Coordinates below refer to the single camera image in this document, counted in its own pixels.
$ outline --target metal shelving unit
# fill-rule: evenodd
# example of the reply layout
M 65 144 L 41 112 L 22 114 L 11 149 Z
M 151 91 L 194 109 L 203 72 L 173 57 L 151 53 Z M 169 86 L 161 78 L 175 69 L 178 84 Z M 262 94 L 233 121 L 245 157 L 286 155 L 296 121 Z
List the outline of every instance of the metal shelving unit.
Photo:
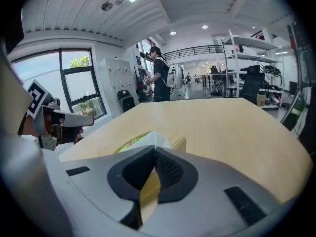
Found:
M 276 46 L 272 43 L 269 43 L 269 42 L 261 40 L 261 39 L 243 37 L 240 35 L 233 35 L 231 30 L 228 30 L 228 32 L 229 32 L 229 34 L 226 36 L 226 38 L 222 42 L 223 51 L 224 51 L 224 55 L 225 55 L 225 61 L 226 61 L 226 83 L 227 83 L 227 88 L 228 88 L 229 87 L 228 75 L 229 74 L 236 74 L 236 76 L 237 76 L 236 97 L 239 97 L 239 90 L 242 89 L 242 87 L 239 86 L 239 75 L 247 73 L 245 71 L 239 71 L 240 67 L 238 65 L 238 60 L 265 62 L 265 63 L 272 64 L 272 66 L 275 63 L 282 63 L 283 64 L 282 76 L 284 75 L 283 55 L 281 56 L 282 61 L 280 61 L 280 60 L 276 59 L 275 55 L 272 53 L 272 51 L 275 49 L 281 49 L 281 53 L 282 53 L 282 47 Z M 241 53 L 241 52 L 236 52 L 236 51 L 234 51 L 234 53 L 232 54 L 230 51 L 225 49 L 225 45 L 232 45 L 233 46 L 232 49 L 234 50 L 236 44 L 246 46 L 246 47 L 253 47 L 253 48 L 265 50 L 268 52 L 268 56 L 262 56 L 262 55 L 258 55 L 258 54 L 247 54 L 247 53 Z M 235 60 L 237 71 L 228 72 L 227 59 L 234 59 Z M 265 75 L 270 78 L 271 82 L 274 78 L 278 77 L 278 76 L 274 76 L 271 74 L 265 74 Z M 283 96 L 283 92 L 284 92 L 284 83 L 282 83 L 282 90 L 260 89 L 259 91 L 273 92 L 273 93 L 281 94 L 279 105 L 275 105 L 275 106 L 274 105 L 265 105 L 265 106 L 261 106 L 261 108 L 277 108 L 277 107 L 281 106 L 282 96 Z

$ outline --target smoke detector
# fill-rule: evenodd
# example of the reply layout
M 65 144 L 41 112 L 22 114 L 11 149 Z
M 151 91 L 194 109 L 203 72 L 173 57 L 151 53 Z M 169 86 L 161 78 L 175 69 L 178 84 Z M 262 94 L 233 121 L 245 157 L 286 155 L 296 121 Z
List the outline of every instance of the smoke detector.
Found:
M 110 2 L 105 2 L 104 4 L 101 5 L 101 9 L 103 11 L 109 11 L 112 8 L 113 8 L 113 4 Z

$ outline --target cardboard box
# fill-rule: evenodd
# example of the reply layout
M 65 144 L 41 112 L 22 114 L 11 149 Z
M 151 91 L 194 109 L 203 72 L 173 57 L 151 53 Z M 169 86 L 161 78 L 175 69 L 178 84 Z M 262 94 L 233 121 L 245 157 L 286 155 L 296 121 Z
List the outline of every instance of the cardboard box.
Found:
M 266 104 L 266 94 L 257 95 L 257 106 L 264 106 Z

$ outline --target black chair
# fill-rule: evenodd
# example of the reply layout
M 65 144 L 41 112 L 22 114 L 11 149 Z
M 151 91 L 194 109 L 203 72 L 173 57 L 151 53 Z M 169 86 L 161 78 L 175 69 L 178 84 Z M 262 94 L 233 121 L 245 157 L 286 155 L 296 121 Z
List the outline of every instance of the black chair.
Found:
M 124 112 L 127 112 L 128 110 L 135 107 L 134 98 L 130 95 L 128 90 L 120 90 L 117 96 Z
M 264 73 L 247 73 L 245 74 L 245 83 L 241 90 L 240 96 L 247 99 L 253 104 L 257 104 L 257 94 L 265 79 Z

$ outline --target tree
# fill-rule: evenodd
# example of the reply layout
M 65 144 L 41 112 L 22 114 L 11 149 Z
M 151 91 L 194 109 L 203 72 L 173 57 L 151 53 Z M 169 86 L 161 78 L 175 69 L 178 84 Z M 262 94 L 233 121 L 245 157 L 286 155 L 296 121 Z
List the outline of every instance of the tree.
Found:
M 75 60 L 71 60 L 70 63 L 71 63 L 70 68 L 80 68 L 80 67 L 90 66 L 88 56 L 84 56 L 80 58 L 80 61 L 78 61 L 78 58 L 76 58 Z

